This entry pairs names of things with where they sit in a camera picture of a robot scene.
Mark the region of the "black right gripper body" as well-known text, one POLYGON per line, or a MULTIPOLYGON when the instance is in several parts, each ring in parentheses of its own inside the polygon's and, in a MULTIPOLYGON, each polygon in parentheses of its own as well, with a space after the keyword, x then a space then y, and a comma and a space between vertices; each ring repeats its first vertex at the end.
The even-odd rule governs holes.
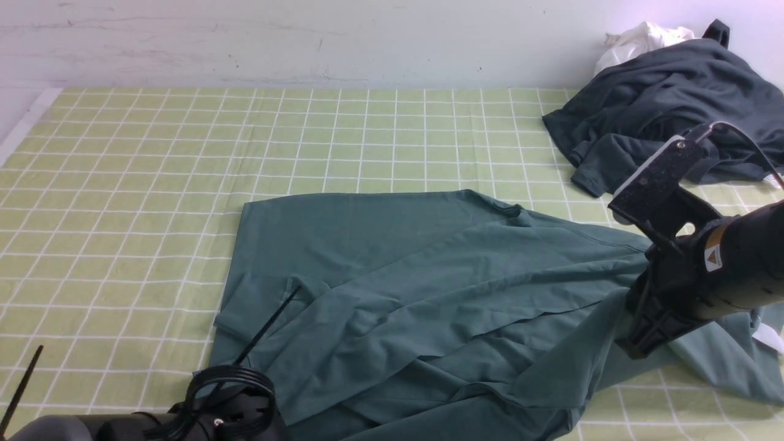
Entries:
POLYGON ((716 279, 706 267, 705 251, 722 239, 727 224, 706 224, 692 235, 639 229, 652 241, 647 267, 627 293, 632 321, 616 343, 633 360, 641 360, 672 341, 729 314, 717 298, 716 279))

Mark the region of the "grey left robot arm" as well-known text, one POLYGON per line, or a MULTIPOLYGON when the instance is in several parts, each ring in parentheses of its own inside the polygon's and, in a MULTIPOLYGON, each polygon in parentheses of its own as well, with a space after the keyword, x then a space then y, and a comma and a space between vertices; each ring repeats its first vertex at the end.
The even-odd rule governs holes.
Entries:
MULTIPOLYGON (((204 411, 184 436, 185 440, 224 440, 219 424, 237 423, 271 414, 269 400, 249 394, 239 387, 220 391, 216 398, 196 399, 196 409, 204 411)), ((166 413, 51 414, 28 423, 10 436, 11 440, 145 440, 145 432, 172 422, 184 403, 166 413)))

